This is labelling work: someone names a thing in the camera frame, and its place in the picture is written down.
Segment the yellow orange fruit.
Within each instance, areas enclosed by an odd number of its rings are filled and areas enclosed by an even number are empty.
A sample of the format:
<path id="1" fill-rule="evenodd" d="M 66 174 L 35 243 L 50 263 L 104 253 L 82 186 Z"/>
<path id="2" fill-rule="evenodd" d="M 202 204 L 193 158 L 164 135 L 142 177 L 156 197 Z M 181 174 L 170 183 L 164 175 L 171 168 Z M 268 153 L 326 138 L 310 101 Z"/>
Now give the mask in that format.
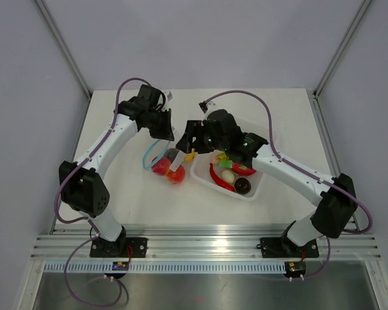
<path id="1" fill-rule="evenodd" d="M 196 153 L 192 152 L 184 156 L 184 162 L 192 162 L 195 159 Z"/>

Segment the clear zip top bag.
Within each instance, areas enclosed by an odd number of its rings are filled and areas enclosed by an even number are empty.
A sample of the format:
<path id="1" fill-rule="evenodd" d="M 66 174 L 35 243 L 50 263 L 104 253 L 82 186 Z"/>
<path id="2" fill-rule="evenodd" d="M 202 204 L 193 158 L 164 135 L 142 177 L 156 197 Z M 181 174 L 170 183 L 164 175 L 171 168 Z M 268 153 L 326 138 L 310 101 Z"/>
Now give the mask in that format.
<path id="1" fill-rule="evenodd" d="M 187 177 L 190 165 L 197 157 L 196 152 L 184 153 L 174 143 L 156 139 L 142 156 L 143 169 L 168 181 L 180 185 Z"/>

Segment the red apple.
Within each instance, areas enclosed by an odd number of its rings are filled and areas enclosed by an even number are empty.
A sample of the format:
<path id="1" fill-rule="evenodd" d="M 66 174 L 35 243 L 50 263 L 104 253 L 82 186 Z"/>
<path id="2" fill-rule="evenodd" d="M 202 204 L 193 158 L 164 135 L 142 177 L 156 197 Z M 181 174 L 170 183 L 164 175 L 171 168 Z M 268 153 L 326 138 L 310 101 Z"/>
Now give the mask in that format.
<path id="1" fill-rule="evenodd" d="M 151 167 L 151 171 L 156 175 L 165 176 L 170 166 L 170 160 L 163 156 Z"/>

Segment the orange red tomato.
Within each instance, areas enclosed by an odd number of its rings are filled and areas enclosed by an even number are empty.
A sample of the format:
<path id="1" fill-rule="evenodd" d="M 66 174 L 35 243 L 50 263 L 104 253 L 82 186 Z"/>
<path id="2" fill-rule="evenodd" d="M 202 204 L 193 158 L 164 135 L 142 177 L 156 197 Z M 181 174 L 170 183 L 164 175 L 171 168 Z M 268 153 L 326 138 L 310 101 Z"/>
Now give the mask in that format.
<path id="1" fill-rule="evenodd" d="M 172 185 L 181 183 L 186 176 L 186 171 L 183 166 L 179 166 L 176 171 L 169 170 L 166 174 L 168 182 Z"/>

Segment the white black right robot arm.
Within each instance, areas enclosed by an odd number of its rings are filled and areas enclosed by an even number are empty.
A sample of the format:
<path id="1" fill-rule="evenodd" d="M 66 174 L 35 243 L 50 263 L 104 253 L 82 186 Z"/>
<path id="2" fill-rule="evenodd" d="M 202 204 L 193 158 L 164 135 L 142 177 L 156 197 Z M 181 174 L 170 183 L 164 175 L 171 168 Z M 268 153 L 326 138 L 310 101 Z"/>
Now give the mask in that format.
<path id="1" fill-rule="evenodd" d="M 267 174 L 294 189 L 316 208 L 286 228 L 279 238 L 276 254 L 295 257 L 312 240 L 322 236 L 338 238 L 356 210 L 354 185 L 349 176 L 333 177 L 298 166 L 280 155 L 263 137 L 243 132 L 224 109 L 211 112 L 204 120 L 187 121 L 177 149 L 199 154 L 222 151 L 234 163 Z"/>

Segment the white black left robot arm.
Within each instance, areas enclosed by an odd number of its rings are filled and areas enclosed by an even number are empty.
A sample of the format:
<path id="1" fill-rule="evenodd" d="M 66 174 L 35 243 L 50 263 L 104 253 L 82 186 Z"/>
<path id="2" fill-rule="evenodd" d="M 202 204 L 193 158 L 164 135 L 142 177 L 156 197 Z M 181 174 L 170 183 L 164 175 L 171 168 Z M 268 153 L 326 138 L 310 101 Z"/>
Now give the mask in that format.
<path id="1" fill-rule="evenodd" d="M 142 85 L 136 96 L 115 103 L 113 120 L 84 155 L 59 166 L 56 201 L 66 203 L 91 224 L 96 235 L 91 241 L 93 258 L 132 253 L 133 243 L 127 240 L 125 228 L 108 208 L 110 194 L 104 177 L 118 153 L 141 129 L 147 129 L 155 140 L 174 140 L 171 111 L 165 108 L 166 102 L 161 90 Z"/>

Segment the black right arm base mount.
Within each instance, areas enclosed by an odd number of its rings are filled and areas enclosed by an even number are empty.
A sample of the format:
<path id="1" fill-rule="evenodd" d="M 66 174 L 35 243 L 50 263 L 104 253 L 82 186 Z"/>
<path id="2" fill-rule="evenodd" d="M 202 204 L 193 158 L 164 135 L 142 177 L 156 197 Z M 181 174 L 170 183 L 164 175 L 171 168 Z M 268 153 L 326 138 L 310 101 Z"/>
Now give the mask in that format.
<path id="1" fill-rule="evenodd" d="M 281 237 L 264 237 L 259 240 L 256 249 L 261 251 L 263 258 L 319 258 L 315 240 L 304 246 L 296 246 Z"/>

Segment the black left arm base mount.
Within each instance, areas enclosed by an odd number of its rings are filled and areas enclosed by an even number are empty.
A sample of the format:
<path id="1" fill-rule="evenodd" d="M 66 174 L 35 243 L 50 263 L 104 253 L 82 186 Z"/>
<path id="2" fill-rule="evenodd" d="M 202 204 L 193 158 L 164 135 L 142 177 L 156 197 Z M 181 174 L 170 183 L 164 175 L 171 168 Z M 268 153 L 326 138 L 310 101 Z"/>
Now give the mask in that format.
<path id="1" fill-rule="evenodd" d="M 115 242 L 103 238 L 92 241 L 91 258 L 145 258 L 147 252 L 147 238 L 125 237 Z"/>

